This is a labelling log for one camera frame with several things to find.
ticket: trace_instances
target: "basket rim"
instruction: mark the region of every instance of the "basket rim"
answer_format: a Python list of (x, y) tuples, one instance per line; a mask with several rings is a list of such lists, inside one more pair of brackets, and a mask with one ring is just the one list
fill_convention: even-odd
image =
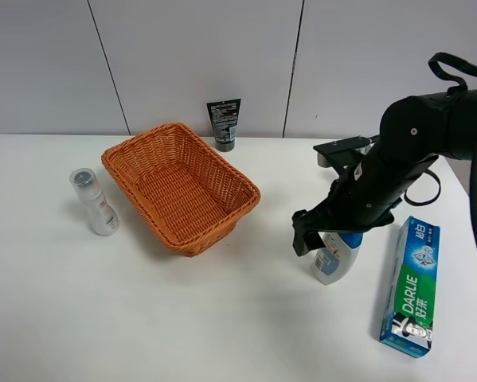
[[(211, 157), (213, 160), (218, 161), (221, 165), (223, 165), (228, 171), (233, 173), (235, 176), (240, 178), (242, 181), (242, 184), (252, 192), (251, 198), (244, 203), (241, 207), (238, 209), (235, 209), (231, 211), (230, 213), (226, 214), (225, 217), (217, 221), (216, 223), (212, 224), (208, 228), (206, 228), (204, 231), (199, 232), (197, 235), (190, 237), (189, 239), (178, 241), (178, 240), (172, 240), (170, 237), (168, 237), (167, 232), (164, 232), (165, 230), (160, 228), (158, 225), (157, 217), (152, 216), (150, 209), (148, 209), (143, 202), (146, 202), (146, 198), (139, 193), (139, 191), (136, 189), (135, 191), (141, 196), (140, 199), (145, 199), (144, 201), (141, 201), (140, 199), (137, 198), (136, 192), (132, 192), (129, 188), (134, 187), (133, 184), (131, 184), (128, 181), (124, 181), (123, 177), (119, 175), (118, 169), (114, 166), (113, 164), (113, 157), (117, 155), (122, 149), (128, 146), (133, 146), (137, 144), (138, 142), (141, 142), (142, 140), (150, 137), (154, 137), (156, 135), (161, 135), (164, 132), (171, 130), (173, 128), (177, 128), (183, 132), (183, 134), (189, 135), (201, 148), (203, 148)], [(188, 248), (193, 247), (195, 244), (199, 244), (200, 242), (204, 241), (205, 239), (208, 239), (211, 237), (214, 231), (216, 231), (219, 227), (221, 226), (226, 226), (229, 224), (236, 223), (242, 216), (245, 214), (249, 213), (256, 207), (256, 205), (260, 202), (261, 194), (259, 189), (257, 188), (254, 183), (248, 177), (242, 174), (239, 170), (237, 170), (234, 166), (232, 166), (229, 162), (227, 162), (225, 159), (223, 159), (222, 156), (220, 156), (207, 142), (205, 142), (201, 137), (199, 137), (196, 133), (194, 133), (190, 128), (188, 128), (187, 125), (180, 123), (180, 122), (172, 122), (172, 123), (164, 123), (163, 125), (160, 125), (158, 127), (155, 127), (149, 131), (144, 131), (143, 133), (140, 133), (136, 135), (135, 137), (132, 137), (130, 139), (127, 139), (126, 141), (123, 141), (119, 143), (116, 146), (110, 147), (109, 149), (106, 149), (104, 153), (102, 154), (102, 163), (104, 164), (104, 167), (106, 170), (110, 173), (111, 177), (116, 180), (118, 178), (121, 180), (121, 182), (126, 185), (126, 190), (123, 189), (120, 183), (118, 183), (118, 186), (124, 191), (125, 195), (127, 198), (133, 198), (135, 200), (135, 203), (137, 206), (140, 206), (141, 211), (139, 213), (142, 216), (143, 219), (145, 219), (145, 216), (147, 217), (147, 223), (149, 225), (152, 225), (154, 228), (154, 233), (159, 237), (161, 240), (165, 241), (166, 244), (171, 246), (173, 249), (178, 250), (178, 251), (183, 251)]]

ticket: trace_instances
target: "tube cap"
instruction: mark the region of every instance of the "tube cap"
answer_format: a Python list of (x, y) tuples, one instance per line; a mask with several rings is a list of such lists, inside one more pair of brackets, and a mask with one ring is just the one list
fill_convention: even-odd
[(219, 143), (217, 141), (215, 141), (215, 148), (219, 151), (222, 151), (222, 152), (228, 152), (228, 151), (231, 151), (232, 149), (235, 148), (235, 141), (231, 141), (229, 143)]

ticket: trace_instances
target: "green toothpaste box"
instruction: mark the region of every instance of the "green toothpaste box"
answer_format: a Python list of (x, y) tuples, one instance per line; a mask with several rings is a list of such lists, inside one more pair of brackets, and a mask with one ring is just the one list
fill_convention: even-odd
[(380, 342), (413, 357), (431, 350), (440, 227), (409, 217), (397, 239)]

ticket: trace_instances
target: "bottle cap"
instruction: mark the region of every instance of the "bottle cap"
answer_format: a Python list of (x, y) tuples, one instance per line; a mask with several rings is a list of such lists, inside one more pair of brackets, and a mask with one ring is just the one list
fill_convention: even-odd
[(92, 169), (78, 169), (70, 174), (70, 183), (76, 190), (79, 199), (87, 201), (98, 197), (102, 188)]

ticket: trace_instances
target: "white deodorant bottle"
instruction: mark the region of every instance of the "white deodorant bottle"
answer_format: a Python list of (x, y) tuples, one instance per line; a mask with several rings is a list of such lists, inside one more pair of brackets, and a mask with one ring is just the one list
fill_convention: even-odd
[(316, 278), (323, 284), (330, 285), (348, 273), (357, 258), (362, 237), (362, 233), (356, 232), (325, 233), (325, 247), (318, 250), (311, 267)]
[(112, 235), (118, 229), (118, 216), (105, 200), (104, 191), (91, 169), (78, 169), (70, 175), (70, 182), (79, 200), (89, 213), (89, 220), (96, 233)]

